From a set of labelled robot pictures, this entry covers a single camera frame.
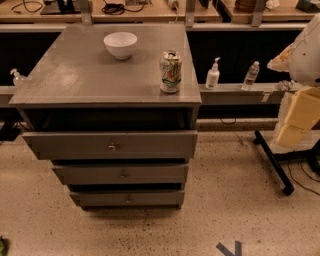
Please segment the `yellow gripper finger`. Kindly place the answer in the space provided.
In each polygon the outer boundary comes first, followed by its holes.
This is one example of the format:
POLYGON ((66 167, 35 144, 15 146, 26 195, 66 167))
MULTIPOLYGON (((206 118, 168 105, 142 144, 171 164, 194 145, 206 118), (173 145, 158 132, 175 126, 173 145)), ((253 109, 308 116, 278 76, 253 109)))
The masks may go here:
POLYGON ((288 45, 279 55, 270 60, 267 68, 277 72, 288 72, 292 45, 288 45))
POLYGON ((319 88, 303 87, 295 93, 286 92, 280 104, 274 143, 295 148, 319 121, 319 88))

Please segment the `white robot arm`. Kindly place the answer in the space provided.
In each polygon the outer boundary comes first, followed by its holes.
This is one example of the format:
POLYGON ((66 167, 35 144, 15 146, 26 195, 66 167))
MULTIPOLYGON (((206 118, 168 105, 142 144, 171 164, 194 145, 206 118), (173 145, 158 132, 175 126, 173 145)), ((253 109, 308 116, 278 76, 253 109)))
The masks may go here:
POLYGON ((316 14, 295 41, 272 59, 267 68, 288 72, 302 85, 281 102, 275 143, 296 147, 320 120, 320 14, 316 14))

